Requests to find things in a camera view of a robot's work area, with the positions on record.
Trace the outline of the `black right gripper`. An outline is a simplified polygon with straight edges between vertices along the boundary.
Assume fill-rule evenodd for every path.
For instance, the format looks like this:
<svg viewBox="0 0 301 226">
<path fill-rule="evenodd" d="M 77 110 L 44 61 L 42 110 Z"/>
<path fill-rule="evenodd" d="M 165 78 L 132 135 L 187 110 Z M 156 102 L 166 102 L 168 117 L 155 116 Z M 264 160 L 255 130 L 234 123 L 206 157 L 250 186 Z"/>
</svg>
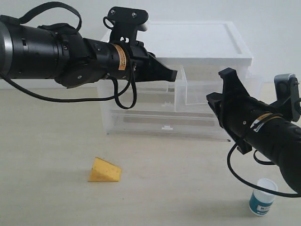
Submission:
<svg viewBox="0 0 301 226">
<path fill-rule="evenodd" d="M 217 116 L 219 125 L 238 144 L 238 150 L 246 154 L 252 151 L 252 147 L 241 137 L 252 120 L 263 112 L 264 104 L 249 96 L 235 69 L 228 67 L 218 74 L 223 80 L 222 93 L 208 94 L 207 103 Z"/>
</svg>

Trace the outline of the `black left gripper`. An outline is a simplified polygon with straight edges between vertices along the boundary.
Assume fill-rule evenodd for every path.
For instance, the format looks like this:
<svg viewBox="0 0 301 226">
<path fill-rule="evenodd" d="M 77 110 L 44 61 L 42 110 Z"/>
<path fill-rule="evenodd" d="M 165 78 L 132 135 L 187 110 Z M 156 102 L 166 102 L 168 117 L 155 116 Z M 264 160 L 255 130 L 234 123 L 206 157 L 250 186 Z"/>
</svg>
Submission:
<svg viewBox="0 0 301 226">
<path fill-rule="evenodd" d="M 130 44 L 130 58 L 134 63 L 135 82 L 168 81 L 175 82 L 178 71 L 168 68 L 158 61 L 141 41 Z"/>
</svg>

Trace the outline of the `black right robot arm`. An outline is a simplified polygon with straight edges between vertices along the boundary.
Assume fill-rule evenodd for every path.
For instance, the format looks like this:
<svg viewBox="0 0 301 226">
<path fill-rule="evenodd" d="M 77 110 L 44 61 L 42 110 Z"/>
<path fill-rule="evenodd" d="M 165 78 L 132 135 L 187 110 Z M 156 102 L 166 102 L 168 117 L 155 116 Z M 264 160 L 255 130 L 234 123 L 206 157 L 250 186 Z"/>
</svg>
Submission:
<svg viewBox="0 0 301 226">
<path fill-rule="evenodd" d="M 219 125 L 234 141 L 227 155 L 227 166 L 235 178 L 245 185 L 273 195 L 299 198 L 301 196 L 301 129 L 295 123 L 301 117 L 299 83 L 295 74 L 279 74 L 274 78 L 277 99 L 266 104 L 248 93 L 230 67 L 218 72 L 223 81 L 222 93 L 206 96 L 209 107 L 216 115 Z M 234 149 L 242 154 L 253 149 L 268 161 L 263 165 L 276 165 L 293 194 L 281 193 L 240 177 L 232 168 L 230 160 Z"/>
</svg>

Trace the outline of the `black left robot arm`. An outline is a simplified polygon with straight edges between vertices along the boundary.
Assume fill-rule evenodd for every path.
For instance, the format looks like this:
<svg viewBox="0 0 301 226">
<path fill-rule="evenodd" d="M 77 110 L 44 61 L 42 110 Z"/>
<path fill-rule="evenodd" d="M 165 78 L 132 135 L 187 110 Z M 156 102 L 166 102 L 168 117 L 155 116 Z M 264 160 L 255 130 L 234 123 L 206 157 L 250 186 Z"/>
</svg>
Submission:
<svg viewBox="0 0 301 226">
<path fill-rule="evenodd" d="M 10 79 L 53 79 L 66 88 L 113 77 L 136 82 L 169 81 L 168 68 L 136 40 L 137 29 L 108 42 L 84 38 L 71 25 L 29 27 L 17 18 L 0 17 L 0 72 Z"/>
</svg>

